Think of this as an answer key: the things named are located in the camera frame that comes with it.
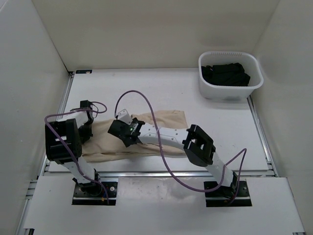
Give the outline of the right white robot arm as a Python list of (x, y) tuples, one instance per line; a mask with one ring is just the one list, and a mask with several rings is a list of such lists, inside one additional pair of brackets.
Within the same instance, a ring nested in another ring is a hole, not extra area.
[[(213, 140), (198, 125), (192, 124), (187, 129), (171, 129), (158, 128), (136, 118), (131, 122), (115, 119), (108, 133), (120, 139), (126, 147), (135, 144), (158, 145), (170, 175), (189, 190), (204, 193), (218, 191), (223, 197), (235, 197), (238, 192), (238, 175), (219, 158)], [(197, 189), (180, 181), (165, 161), (163, 145), (183, 150), (189, 162), (204, 167), (214, 177), (217, 185), (211, 189)]]

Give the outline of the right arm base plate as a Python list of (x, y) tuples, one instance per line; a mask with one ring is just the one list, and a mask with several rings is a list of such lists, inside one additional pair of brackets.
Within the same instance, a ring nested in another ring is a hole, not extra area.
[(207, 208), (218, 207), (251, 207), (252, 202), (246, 181), (239, 182), (239, 189), (235, 199), (233, 193), (229, 192), (226, 187), (220, 187), (213, 192), (205, 193), (205, 202)]

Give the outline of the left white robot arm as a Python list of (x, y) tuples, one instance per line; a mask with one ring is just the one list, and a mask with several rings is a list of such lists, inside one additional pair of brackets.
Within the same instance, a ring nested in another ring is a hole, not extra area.
[(82, 142), (92, 135), (94, 110), (77, 108), (45, 117), (45, 150), (51, 162), (67, 168), (83, 192), (99, 196), (104, 192), (99, 174), (82, 157)]

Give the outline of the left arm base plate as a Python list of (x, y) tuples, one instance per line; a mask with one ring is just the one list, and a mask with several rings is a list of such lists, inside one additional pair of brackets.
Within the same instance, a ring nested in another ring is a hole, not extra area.
[(96, 183), (78, 184), (75, 178), (72, 204), (73, 205), (91, 205), (91, 206), (115, 206), (118, 182), (102, 181), (100, 186)]

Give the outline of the beige trousers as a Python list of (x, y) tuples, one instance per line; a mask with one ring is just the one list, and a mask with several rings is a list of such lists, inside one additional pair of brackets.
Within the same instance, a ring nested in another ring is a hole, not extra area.
[[(180, 110), (155, 111), (158, 128), (164, 131), (170, 129), (184, 129), (189, 126), (185, 112)], [(134, 157), (160, 155), (160, 148), (156, 132), (139, 137), (140, 142), (126, 147), (122, 140), (108, 133), (113, 119), (95, 121), (92, 124), (93, 136), (82, 145), (82, 156), (87, 162), (108, 162)]]

